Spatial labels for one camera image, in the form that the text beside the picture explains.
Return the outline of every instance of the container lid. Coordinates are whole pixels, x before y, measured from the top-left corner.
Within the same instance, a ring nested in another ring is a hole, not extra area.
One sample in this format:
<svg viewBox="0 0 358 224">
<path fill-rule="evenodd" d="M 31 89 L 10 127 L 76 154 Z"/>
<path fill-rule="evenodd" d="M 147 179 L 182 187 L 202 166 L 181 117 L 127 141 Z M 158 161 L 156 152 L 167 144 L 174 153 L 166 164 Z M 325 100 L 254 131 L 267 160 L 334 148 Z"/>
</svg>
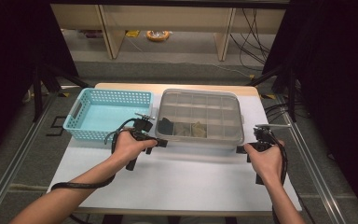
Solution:
<svg viewBox="0 0 358 224">
<path fill-rule="evenodd" d="M 242 144 L 237 96 L 223 91 L 167 89 L 161 97 L 156 137 L 206 145 Z"/>
</svg>

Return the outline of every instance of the white surface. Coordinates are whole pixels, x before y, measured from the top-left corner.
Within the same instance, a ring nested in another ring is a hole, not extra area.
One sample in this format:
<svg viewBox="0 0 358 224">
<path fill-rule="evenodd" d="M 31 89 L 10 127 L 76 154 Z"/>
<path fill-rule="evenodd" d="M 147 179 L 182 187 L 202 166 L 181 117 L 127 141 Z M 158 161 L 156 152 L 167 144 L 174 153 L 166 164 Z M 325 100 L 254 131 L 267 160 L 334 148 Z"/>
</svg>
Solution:
<svg viewBox="0 0 358 224">
<path fill-rule="evenodd" d="M 155 95 L 158 108 L 161 95 Z M 244 116 L 245 142 L 254 142 L 253 128 L 267 123 L 255 96 L 238 96 Z M 103 142 L 70 141 L 51 186 L 69 181 L 105 160 L 110 146 Z M 285 188 L 297 210 L 298 198 L 288 176 Z M 107 187 L 97 189 L 79 210 L 88 212 L 154 212 L 242 214 L 271 211 L 264 186 L 255 184 L 255 171 L 246 155 L 235 150 L 189 147 L 154 147 L 141 153 L 133 171 L 121 170 Z"/>
</svg>

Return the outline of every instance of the hand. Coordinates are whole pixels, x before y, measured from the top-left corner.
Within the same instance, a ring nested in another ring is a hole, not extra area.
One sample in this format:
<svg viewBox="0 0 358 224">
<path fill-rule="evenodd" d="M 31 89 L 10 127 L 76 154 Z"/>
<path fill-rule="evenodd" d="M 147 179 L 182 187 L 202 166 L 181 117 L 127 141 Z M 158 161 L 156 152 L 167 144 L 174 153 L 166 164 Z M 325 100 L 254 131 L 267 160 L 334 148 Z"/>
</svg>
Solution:
<svg viewBox="0 0 358 224">
<path fill-rule="evenodd" d="M 258 152 L 250 144 L 245 144 L 243 147 L 251 158 L 253 168 L 263 179 L 263 182 L 281 181 L 282 156 L 277 145 L 262 152 Z"/>
<path fill-rule="evenodd" d="M 156 140 L 136 141 L 130 132 L 124 131 L 118 136 L 115 152 L 112 157 L 128 163 L 137 158 L 142 150 L 154 147 L 156 144 Z"/>
</svg>

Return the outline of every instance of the handheld controller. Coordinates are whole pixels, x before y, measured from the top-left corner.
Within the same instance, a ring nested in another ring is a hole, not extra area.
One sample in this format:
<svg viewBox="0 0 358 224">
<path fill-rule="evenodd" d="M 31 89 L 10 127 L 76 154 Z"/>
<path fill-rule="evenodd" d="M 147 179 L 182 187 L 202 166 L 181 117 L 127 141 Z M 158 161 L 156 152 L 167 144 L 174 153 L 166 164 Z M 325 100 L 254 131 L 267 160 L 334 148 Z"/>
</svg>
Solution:
<svg viewBox="0 0 358 224">
<path fill-rule="evenodd" d="M 270 147 L 277 145 L 281 151 L 282 156 L 282 173 L 281 173 L 281 182 L 284 183 L 284 179 L 286 178 L 287 171 L 287 157 L 286 150 L 284 146 L 275 138 L 274 133 L 270 128 L 288 128 L 290 125 L 273 125 L 273 124 L 260 124 L 255 125 L 254 135 L 257 142 L 249 143 L 252 147 L 254 147 L 258 152 L 262 152 L 268 150 Z M 237 153 L 246 153 L 243 147 L 237 147 Z M 249 155 L 247 156 L 247 162 L 251 162 Z M 259 175 L 256 175 L 255 183 L 258 185 L 264 185 L 263 180 Z"/>
<path fill-rule="evenodd" d="M 147 134 L 150 131 L 150 129 L 153 127 L 153 123 L 150 122 L 149 120 L 154 119 L 154 118 L 149 117 L 147 115 L 143 115 L 143 114 L 138 114 L 138 113 L 135 113 L 135 114 L 138 116 L 141 116 L 141 118 L 140 119 L 128 119 L 115 132 L 112 132 L 114 134 L 113 140 L 112 140 L 112 154 L 115 152 L 118 135 L 121 132 L 130 132 L 131 136 L 137 141 L 144 141 L 144 140 L 150 140 L 150 139 L 156 140 L 157 141 L 156 147 L 166 147 L 167 146 L 167 144 L 168 144 L 167 140 L 155 138 L 155 137 L 149 136 Z M 131 121 L 133 121 L 132 127 L 124 129 L 124 126 Z M 107 142 L 108 137 L 112 133 L 110 133 L 106 136 L 105 143 Z M 152 152 L 152 147 L 146 148 L 146 149 L 144 149 L 144 151 L 147 155 L 149 155 Z M 137 160 L 137 158 L 130 161 L 129 164 L 127 164 L 127 166 L 126 166 L 126 169 L 132 171 L 135 167 L 136 160 Z"/>
</svg>

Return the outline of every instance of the basket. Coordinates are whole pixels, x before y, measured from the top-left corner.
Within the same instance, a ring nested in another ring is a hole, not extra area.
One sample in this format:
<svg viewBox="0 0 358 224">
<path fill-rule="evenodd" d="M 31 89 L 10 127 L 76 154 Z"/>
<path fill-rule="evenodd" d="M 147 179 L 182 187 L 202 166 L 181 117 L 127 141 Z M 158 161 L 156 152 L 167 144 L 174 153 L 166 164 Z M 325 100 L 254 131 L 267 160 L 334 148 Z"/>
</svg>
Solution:
<svg viewBox="0 0 358 224">
<path fill-rule="evenodd" d="M 84 89 L 77 97 L 63 128 L 78 140 L 104 140 L 135 113 L 150 116 L 153 93 Z"/>
</svg>

